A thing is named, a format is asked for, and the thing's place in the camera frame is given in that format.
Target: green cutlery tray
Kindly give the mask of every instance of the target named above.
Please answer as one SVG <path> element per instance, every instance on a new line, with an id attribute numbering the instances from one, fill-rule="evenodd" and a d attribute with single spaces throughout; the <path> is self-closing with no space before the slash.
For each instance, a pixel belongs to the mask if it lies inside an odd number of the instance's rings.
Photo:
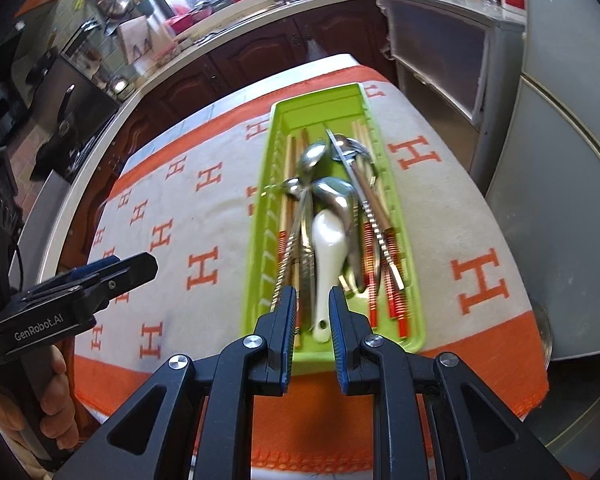
<path id="1" fill-rule="evenodd" d="M 247 258 L 247 282 L 243 306 L 245 335 L 252 333 L 258 317 L 269 311 L 273 296 L 278 269 L 279 215 L 282 204 L 280 183 L 283 181 L 286 136 L 296 136 L 299 139 L 302 129 L 305 128 L 309 135 L 309 142 L 324 139 L 327 144 L 330 144 L 329 137 L 324 131 L 324 124 L 327 124 L 334 133 L 355 137 L 352 129 L 354 121 L 362 122 L 368 128 L 372 143 L 368 148 L 374 154 L 379 173 L 379 183 L 376 186 L 382 186 L 384 189 L 389 217 L 400 250 L 402 268 L 407 269 L 410 278 L 409 282 L 405 283 L 409 336 L 404 339 L 398 338 L 397 321 L 389 318 L 384 278 L 378 291 L 378 327 L 375 332 L 398 342 L 407 352 L 417 352 L 424 344 L 425 323 L 409 237 L 402 220 L 402 209 L 395 192 L 389 160 L 386 158 L 378 127 L 360 83 L 303 94 L 279 101 L 271 107 L 266 152 L 260 174 Z M 315 168 L 313 177 L 315 180 L 328 175 L 348 180 L 342 165 L 326 155 Z M 316 199 L 314 204 L 318 208 L 321 207 Z M 350 310 L 368 316 L 366 291 L 347 299 L 347 303 Z M 306 374 L 335 369 L 331 341 L 315 342 L 311 331 L 304 327 L 301 341 L 301 347 L 294 350 L 292 373 Z"/>

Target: refrigerator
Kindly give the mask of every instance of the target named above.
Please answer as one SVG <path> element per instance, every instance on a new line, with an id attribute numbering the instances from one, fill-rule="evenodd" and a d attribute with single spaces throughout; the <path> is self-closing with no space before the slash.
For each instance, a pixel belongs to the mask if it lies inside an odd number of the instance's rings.
<path id="1" fill-rule="evenodd" d="M 526 0 L 522 75 L 486 195 L 554 360 L 600 353 L 600 4 Z"/>

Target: cabinet handle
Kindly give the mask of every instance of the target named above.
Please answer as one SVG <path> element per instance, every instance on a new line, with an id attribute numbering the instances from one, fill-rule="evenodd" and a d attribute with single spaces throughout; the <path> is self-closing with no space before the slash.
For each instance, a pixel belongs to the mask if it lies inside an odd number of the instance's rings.
<path id="1" fill-rule="evenodd" d="M 394 56 L 391 54 L 391 45 L 388 41 L 380 49 L 380 54 L 382 54 L 382 57 L 384 57 L 387 61 L 395 61 Z"/>
<path id="2" fill-rule="evenodd" d="M 419 74 L 418 72 L 413 72 L 413 76 L 418 81 L 420 81 L 424 86 L 430 85 L 429 80 L 427 78 L 425 78 L 422 74 Z"/>
<path id="3" fill-rule="evenodd" d="M 220 93 L 226 92 L 224 82 L 216 74 L 211 74 L 209 76 L 209 81 L 211 81 L 211 84 L 216 89 L 216 91 L 218 91 Z"/>

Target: white ceramic spoon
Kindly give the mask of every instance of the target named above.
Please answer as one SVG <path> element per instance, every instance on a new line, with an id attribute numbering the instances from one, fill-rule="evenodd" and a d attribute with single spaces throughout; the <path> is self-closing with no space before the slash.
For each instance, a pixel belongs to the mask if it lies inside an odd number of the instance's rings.
<path id="1" fill-rule="evenodd" d="M 338 277 L 347 256 L 347 237 L 340 219 L 328 209 L 320 211 L 312 226 L 317 292 L 315 295 L 314 340 L 326 343 L 331 338 L 329 324 L 329 292 L 339 285 Z"/>

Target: orange stripe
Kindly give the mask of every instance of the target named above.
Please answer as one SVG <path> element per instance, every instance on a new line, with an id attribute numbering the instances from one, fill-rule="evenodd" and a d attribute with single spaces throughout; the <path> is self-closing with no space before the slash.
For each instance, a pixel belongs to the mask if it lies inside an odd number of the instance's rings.
<path id="1" fill-rule="evenodd" d="M 115 412 L 149 377 L 150 373 L 75 356 L 75 396 L 105 415 Z"/>
<path id="2" fill-rule="evenodd" d="M 546 395 L 548 383 L 532 312 L 425 355 L 445 350 L 464 359 L 518 416 Z M 77 397 L 107 415 L 147 377 L 75 358 Z M 254 466 L 323 473 L 366 470 L 372 468 L 372 455 L 371 397 L 343 397 L 335 373 L 295 376 L 284 397 L 255 398 Z"/>
<path id="3" fill-rule="evenodd" d="M 142 177 L 157 170 L 176 156 L 181 155 L 191 148 L 202 144 L 206 140 L 231 129 L 244 121 L 264 115 L 271 110 L 271 106 L 277 101 L 296 97 L 298 95 L 306 94 L 307 92 L 322 90 L 331 86 L 365 81 L 387 82 L 387 79 L 372 68 L 362 65 L 352 66 L 281 88 L 280 90 L 258 97 L 253 101 L 241 104 L 227 113 L 211 119 L 208 123 L 202 124 L 202 126 L 182 135 L 173 142 L 170 142 L 162 149 L 152 153 L 136 167 L 120 176 L 111 189 L 109 200 L 112 200 Z"/>

